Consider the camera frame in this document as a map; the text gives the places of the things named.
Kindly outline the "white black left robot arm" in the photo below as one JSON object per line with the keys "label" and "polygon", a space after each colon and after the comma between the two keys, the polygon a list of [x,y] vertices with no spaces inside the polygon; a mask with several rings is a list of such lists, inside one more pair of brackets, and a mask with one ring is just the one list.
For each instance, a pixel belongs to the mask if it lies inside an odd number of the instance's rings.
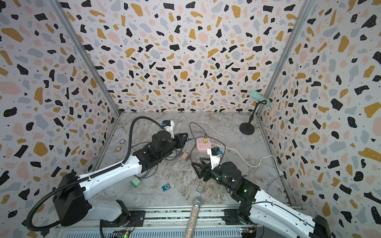
{"label": "white black left robot arm", "polygon": [[[154,134],[151,141],[142,149],[132,152],[133,130],[138,120],[151,121],[160,127],[160,131]],[[88,217],[96,208],[106,209],[107,213],[111,215],[110,221],[117,220],[127,211],[125,205],[120,204],[118,207],[114,203],[97,205],[91,201],[91,198],[101,190],[123,179],[148,171],[160,164],[173,151],[184,148],[189,135],[187,133],[174,133],[173,127],[174,122],[169,120],[158,123],[146,116],[135,118],[131,122],[125,158],[121,162],[88,174],[80,176],[74,172],[66,174],[55,190],[49,192],[32,207],[25,219],[26,228],[38,232],[57,225],[71,226]],[[41,227],[35,226],[33,216],[49,198],[53,199],[59,219],[52,224]]]}

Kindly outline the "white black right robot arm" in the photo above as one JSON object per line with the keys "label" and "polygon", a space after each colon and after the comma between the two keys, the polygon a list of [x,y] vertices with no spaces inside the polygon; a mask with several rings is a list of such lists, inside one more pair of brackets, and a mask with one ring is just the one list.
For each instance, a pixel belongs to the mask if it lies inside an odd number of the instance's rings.
{"label": "white black right robot arm", "polygon": [[192,162],[198,178],[210,179],[224,186],[233,200],[240,203],[237,210],[244,224],[263,225],[286,238],[330,238],[328,221],[320,215],[303,214],[270,196],[258,185],[246,179],[232,162],[212,168],[210,163]]}

